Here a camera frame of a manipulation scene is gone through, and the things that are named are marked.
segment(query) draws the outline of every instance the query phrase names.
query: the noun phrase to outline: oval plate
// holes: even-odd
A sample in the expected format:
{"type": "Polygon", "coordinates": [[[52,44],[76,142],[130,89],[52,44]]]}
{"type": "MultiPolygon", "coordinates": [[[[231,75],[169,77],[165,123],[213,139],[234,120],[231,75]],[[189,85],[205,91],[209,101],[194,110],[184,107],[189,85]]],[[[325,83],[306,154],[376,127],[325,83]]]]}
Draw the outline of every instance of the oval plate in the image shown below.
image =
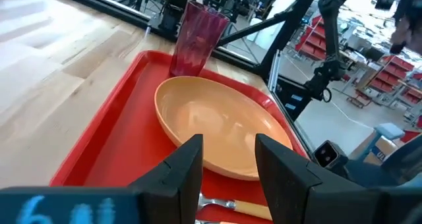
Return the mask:
{"type": "Polygon", "coordinates": [[[265,109],[230,87],[205,78],[178,76],[158,86],[158,120],[180,146],[204,135],[204,166],[221,175],[257,181],[255,136],[263,133],[292,149],[286,132],[265,109]]]}

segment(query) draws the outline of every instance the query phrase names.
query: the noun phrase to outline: red tray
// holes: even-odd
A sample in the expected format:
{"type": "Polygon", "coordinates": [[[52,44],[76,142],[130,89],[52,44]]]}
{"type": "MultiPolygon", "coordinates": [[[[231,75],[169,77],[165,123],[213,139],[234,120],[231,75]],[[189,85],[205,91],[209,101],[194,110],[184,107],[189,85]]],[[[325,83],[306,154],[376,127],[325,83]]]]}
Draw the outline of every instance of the red tray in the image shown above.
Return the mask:
{"type": "MultiPolygon", "coordinates": [[[[51,186],[127,186],[176,149],[162,130],[154,108],[154,92],[170,77],[170,62],[171,55],[158,51],[139,53],[51,180],[51,186]]],[[[262,105],[286,130],[293,149],[306,157],[286,118],[268,96],[209,70],[203,70],[200,76],[230,86],[262,105]]],[[[266,205],[259,182],[239,181],[207,169],[202,191],[210,198],[266,205]]],[[[217,206],[204,208],[197,218],[271,223],[217,206]]]]}

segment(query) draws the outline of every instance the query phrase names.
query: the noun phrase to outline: red plastic cup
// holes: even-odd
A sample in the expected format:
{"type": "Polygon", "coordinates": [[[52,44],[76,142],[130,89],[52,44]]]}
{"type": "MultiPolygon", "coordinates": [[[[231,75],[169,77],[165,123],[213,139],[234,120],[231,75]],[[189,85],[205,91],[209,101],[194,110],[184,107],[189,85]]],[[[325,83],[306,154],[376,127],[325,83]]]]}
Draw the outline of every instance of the red plastic cup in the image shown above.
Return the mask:
{"type": "Polygon", "coordinates": [[[171,59],[173,76],[198,76],[210,58],[229,19],[195,1],[188,1],[171,59]]]}

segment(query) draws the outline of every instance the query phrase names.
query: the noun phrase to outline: metal frame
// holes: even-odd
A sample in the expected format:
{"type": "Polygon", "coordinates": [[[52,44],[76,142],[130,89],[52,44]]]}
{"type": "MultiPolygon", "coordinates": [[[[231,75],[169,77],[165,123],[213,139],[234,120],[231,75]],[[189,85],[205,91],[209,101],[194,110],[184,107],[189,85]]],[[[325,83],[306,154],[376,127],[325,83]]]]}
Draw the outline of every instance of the metal frame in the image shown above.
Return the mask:
{"type": "MultiPolygon", "coordinates": [[[[116,5],[110,0],[73,0],[73,1],[82,3],[83,5],[91,7],[97,11],[108,14],[110,16],[114,16],[115,18],[118,18],[122,21],[128,22],[130,24],[133,24],[143,29],[146,29],[148,27],[148,24],[151,26],[150,18],[145,17],[141,14],[137,14],[137,12],[131,11],[132,9],[127,9],[125,7],[116,5]]],[[[283,48],[287,45],[288,41],[291,39],[296,29],[300,26],[303,16],[307,12],[308,8],[311,6],[313,1],[314,0],[296,0],[296,2],[289,8],[289,10],[282,13],[278,13],[276,16],[274,16],[274,18],[265,20],[259,24],[255,24],[254,26],[250,26],[244,30],[240,30],[220,40],[218,45],[224,45],[234,40],[238,40],[242,37],[245,37],[249,34],[258,32],[269,26],[273,26],[275,24],[284,22],[282,29],[278,32],[276,38],[274,39],[272,45],[270,46],[261,64],[256,64],[250,60],[246,60],[236,54],[230,53],[228,50],[222,47],[215,48],[212,52],[212,56],[219,60],[232,64],[236,67],[239,67],[240,69],[257,74],[264,81],[267,81],[270,75],[272,62],[277,50],[282,51],[283,48]]],[[[151,27],[151,33],[157,34],[171,42],[176,42],[177,40],[176,36],[171,35],[168,32],[165,32],[154,26],[151,27]]],[[[280,75],[278,75],[278,77],[274,76],[273,78],[275,78],[276,80],[279,80],[277,79],[279,77],[285,78],[288,81],[292,81],[291,79],[286,78],[284,76],[280,76],[280,75]]],[[[293,120],[289,116],[289,113],[286,111],[286,109],[282,105],[276,93],[275,92],[271,92],[271,93],[273,97],[275,98],[278,107],[281,109],[282,113],[285,115],[294,133],[296,133],[300,142],[304,145],[304,148],[307,150],[307,153],[310,155],[311,153],[309,153],[310,152],[309,146],[307,145],[305,140],[302,139],[301,134],[296,128],[296,126],[294,125],[293,120]]]]}

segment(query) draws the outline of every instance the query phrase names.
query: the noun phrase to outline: wooden handle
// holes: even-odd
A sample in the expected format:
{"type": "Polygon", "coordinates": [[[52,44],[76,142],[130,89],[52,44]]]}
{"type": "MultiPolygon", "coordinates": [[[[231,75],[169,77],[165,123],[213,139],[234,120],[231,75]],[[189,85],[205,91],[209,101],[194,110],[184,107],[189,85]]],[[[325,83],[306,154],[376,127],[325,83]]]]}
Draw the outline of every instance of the wooden handle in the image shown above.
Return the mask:
{"type": "Polygon", "coordinates": [[[244,213],[252,215],[255,217],[260,217],[267,220],[272,220],[270,210],[267,206],[252,204],[248,202],[242,202],[235,200],[236,208],[235,211],[239,213],[244,213]]]}

